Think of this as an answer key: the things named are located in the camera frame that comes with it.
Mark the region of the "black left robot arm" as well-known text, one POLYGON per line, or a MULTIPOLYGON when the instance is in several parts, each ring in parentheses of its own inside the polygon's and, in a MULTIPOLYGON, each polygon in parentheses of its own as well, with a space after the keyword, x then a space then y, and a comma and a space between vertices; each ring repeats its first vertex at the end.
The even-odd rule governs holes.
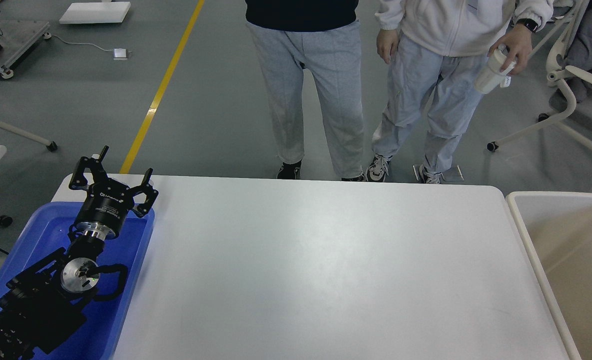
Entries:
POLYGON ((110 357, 142 266, 159 192, 148 168, 140 184, 110 177, 83 156, 71 203, 50 203, 27 223, 0 272, 0 360, 110 357))

